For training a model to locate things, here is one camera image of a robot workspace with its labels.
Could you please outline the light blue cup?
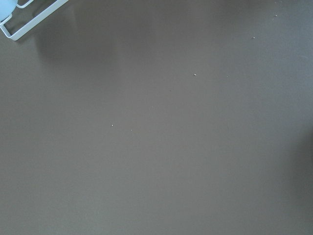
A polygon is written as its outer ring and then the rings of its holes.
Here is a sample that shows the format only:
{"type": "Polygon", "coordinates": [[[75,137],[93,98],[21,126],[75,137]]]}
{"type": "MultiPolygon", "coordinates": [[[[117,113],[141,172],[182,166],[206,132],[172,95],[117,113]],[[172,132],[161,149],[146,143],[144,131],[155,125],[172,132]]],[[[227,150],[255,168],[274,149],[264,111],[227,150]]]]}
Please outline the light blue cup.
{"type": "Polygon", "coordinates": [[[0,21],[5,20],[16,8],[18,0],[0,0],[0,21]]]}

